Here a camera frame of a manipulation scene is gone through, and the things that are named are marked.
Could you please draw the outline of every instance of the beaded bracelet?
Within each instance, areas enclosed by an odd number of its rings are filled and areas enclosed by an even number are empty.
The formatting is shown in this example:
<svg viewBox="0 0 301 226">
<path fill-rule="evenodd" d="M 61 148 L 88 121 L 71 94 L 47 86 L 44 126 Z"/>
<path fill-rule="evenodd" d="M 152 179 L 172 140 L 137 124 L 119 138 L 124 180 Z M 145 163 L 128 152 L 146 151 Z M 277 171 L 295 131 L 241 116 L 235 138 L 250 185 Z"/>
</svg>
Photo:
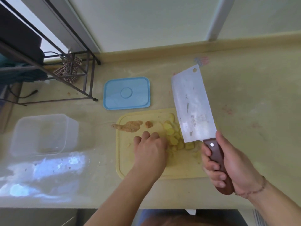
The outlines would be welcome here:
<svg viewBox="0 0 301 226">
<path fill-rule="evenodd" d="M 261 188 L 259 190 L 257 190 L 257 191 L 249 191 L 249 192 L 245 192 L 245 193 L 242 193 L 242 194 L 235 193 L 235 195 L 237 195 L 237 196 L 249 196 L 250 194 L 256 194 L 256 193 L 259 193 L 262 190 L 264 190 L 264 188 L 266 186 L 266 179 L 265 179 L 264 176 L 262 176 L 262 177 L 263 177 L 263 182 L 262 182 L 262 186 L 261 186 Z"/>
</svg>

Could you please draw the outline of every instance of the knife handle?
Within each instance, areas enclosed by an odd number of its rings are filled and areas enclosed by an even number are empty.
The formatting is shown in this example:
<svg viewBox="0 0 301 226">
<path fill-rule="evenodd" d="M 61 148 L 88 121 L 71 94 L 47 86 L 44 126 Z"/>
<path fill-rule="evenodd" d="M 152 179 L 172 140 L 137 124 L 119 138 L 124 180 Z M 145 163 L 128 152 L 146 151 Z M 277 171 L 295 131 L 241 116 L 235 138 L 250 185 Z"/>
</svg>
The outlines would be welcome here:
<svg viewBox="0 0 301 226">
<path fill-rule="evenodd" d="M 226 171 L 225 165 L 224 165 L 224 152 L 223 152 L 222 148 L 217 143 L 215 138 L 203 140 L 203 142 L 204 142 L 204 144 L 206 144 L 208 146 L 208 148 L 212 152 L 210 159 L 212 161 L 219 163 L 219 165 L 220 165 L 219 170 L 224 172 L 227 175 L 226 180 L 224 180 L 224 182 L 226 183 L 226 187 L 224 187 L 224 188 L 216 187 L 216 189 L 224 195 L 232 194 L 234 192 L 234 187 L 233 187 L 232 180 L 229 177 L 229 175 Z"/>
</svg>

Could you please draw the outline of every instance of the metal blade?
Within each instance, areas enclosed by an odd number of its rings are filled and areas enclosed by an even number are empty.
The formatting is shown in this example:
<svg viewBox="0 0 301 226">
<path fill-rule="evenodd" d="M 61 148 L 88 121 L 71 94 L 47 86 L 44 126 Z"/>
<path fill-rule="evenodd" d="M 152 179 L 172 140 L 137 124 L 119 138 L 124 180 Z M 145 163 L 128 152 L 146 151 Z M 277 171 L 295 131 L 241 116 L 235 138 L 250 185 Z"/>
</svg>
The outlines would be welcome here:
<svg viewBox="0 0 301 226">
<path fill-rule="evenodd" d="M 199 65 L 173 76 L 171 86 L 184 142 L 215 138 L 216 127 Z"/>
</svg>

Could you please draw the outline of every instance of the yellow countertop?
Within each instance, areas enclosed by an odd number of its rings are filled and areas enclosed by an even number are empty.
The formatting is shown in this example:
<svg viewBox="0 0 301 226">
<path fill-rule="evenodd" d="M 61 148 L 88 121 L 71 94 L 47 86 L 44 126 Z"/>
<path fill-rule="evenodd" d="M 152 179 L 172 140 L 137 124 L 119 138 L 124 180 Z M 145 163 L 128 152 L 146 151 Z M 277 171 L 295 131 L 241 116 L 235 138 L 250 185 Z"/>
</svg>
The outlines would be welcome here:
<svg viewBox="0 0 301 226">
<path fill-rule="evenodd" d="M 202 64 L 217 126 L 269 181 L 301 205 L 300 50 L 301 45 L 294 44 L 108 63 L 95 70 L 93 96 L 98 102 L 14 105 L 1 135 L 0 207 L 99 207 L 121 182 L 115 171 L 115 129 L 111 124 L 128 112 L 173 108 L 171 76 L 197 62 Z M 104 84 L 136 76 L 150 80 L 151 106 L 105 110 Z M 55 80 L 26 83 L 22 95 L 34 89 L 39 92 L 21 101 L 81 96 Z M 75 152 L 22 159 L 10 156 L 12 131 L 20 118 L 58 113 L 80 122 L 80 145 Z M 252 205 L 238 196 L 218 193 L 208 178 L 193 178 L 157 181 L 140 208 L 244 209 Z"/>
</svg>

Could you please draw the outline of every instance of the yellow cutting board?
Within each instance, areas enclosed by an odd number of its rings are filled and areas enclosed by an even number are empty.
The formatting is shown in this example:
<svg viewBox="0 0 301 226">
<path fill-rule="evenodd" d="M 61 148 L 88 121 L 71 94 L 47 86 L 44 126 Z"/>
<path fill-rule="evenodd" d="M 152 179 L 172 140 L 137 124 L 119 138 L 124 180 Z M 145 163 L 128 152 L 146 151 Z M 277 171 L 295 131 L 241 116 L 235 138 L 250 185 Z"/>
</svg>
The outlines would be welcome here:
<svg viewBox="0 0 301 226">
<path fill-rule="evenodd" d="M 117 124 L 125 124 L 128 121 L 143 121 L 140 130 L 135 133 L 116 129 L 116 171 L 121 178 L 126 176 L 134 163 L 134 137 L 141 136 L 144 131 L 158 132 L 160 137 L 166 136 L 161 123 L 169 119 L 170 113 L 175 115 L 175 122 L 177 122 L 175 108 L 128 113 L 118 119 Z M 146 121 L 151 121 L 153 127 L 146 128 Z M 179 150 L 168 158 L 167 166 L 160 179 L 206 177 L 201 164 L 201 153 L 198 146 L 193 150 Z"/>
</svg>

